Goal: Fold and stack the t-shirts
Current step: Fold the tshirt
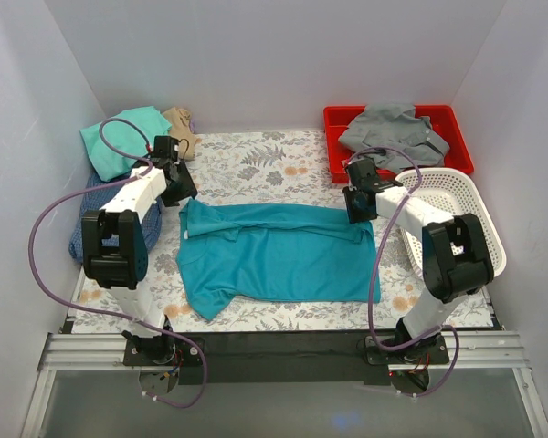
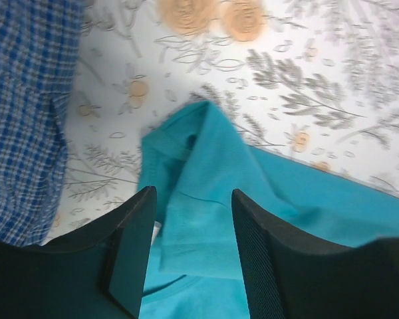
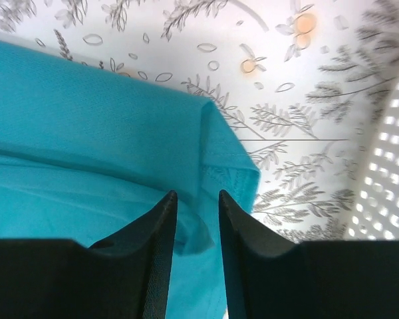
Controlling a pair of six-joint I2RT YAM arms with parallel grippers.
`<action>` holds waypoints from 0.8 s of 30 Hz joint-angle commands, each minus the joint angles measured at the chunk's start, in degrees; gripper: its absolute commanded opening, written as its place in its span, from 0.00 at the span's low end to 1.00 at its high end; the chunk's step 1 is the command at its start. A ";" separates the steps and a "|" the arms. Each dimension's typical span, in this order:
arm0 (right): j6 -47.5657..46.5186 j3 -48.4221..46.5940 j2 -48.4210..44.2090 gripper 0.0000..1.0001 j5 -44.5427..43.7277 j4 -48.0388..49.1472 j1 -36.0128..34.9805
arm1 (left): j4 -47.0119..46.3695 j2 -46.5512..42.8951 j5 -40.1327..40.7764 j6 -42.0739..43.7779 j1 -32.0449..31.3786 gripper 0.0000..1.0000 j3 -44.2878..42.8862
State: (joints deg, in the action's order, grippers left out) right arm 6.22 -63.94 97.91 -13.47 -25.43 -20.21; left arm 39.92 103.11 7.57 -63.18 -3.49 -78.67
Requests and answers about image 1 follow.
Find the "teal t shirt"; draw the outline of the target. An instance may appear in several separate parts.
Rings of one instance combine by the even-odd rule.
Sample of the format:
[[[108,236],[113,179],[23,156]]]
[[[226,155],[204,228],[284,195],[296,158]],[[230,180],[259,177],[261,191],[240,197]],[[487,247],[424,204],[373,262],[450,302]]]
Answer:
[[[179,213],[176,263],[190,307],[212,320],[235,297],[266,302],[379,302],[371,223],[343,209],[262,203]]]

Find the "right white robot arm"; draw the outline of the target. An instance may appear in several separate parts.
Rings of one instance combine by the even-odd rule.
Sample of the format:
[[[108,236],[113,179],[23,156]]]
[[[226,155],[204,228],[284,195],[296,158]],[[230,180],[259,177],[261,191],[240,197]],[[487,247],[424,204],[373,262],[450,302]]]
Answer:
[[[421,244],[422,293],[401,317],[392,337],[371,335],[372,347],[405,362],[416,362],[435,343],[449,315],[467,297],[479,292],[504,269],[501,241],[475,184],[459,172],[459,189],[469,206],[459,213],[439,208],[417,195],[449,168],[405,171],[383,179],[370,158],[351,158],[342,192],[351,223],[382,217]]]

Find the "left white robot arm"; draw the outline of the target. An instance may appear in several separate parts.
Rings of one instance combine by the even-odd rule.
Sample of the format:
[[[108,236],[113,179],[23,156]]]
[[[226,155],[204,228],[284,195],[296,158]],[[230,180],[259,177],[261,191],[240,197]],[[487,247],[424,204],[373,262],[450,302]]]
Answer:
[[[137,353],[158,365],[173,360],[176,344],[174,338],[139,325],[143,321],[158,329],[171,329],[150,293],[139,286],[149,262],[142,221],[157,200],[175,207],[197,196],[179,146],[180,141],[171,136],[157,136],[150,154],[154,168],[149,171],[146,164],[133,168],[132,182],[123,185],[99,210],[87,211],[81,218],[86,277],[106,289],[121,311],[135,319],[122,335]]]

